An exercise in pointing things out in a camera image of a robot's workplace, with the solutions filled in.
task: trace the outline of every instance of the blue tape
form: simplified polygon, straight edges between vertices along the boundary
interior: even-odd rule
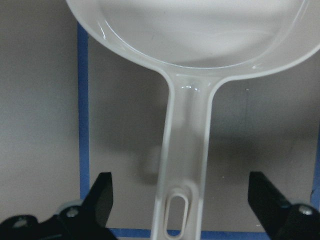
[[[110,228],[117,238],[150,238],[149,229]],[[170,230],[170,235],[179,234],[177,230]],[[239,231],[202,231],[202,240],[269,240],[265,232],[239,232]]]
[[[77,24],[80,198],[90,189],[88,34]]]
[[[316,209],[320,210],[320,130],[318,134],[318,143],[315,157],[311,204]]]

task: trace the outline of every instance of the frying pan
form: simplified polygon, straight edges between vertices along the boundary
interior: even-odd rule
[[[317,52],[320,1],[66,1],[102,45],[166,79],[151,239],[199,240],[215,92],[228,81],[274,74]],[[174,236],[167,225],[177,199],[184,210]]]

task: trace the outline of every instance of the gray wall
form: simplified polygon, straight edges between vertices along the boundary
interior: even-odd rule
[[[2,0],[0,221],[79,196],[77,23],[64,0]]]
[[[0,8],[0,221],[40,220],[79,198],[76,21],[63,0]],[[308,202],[320,119],[320,54],[285,72],[229,82],[213,101],[203,230],[262,231],[249,171]],[[112,171],[114,228],[149,229],[168,87],[89,39],[91,183]]]

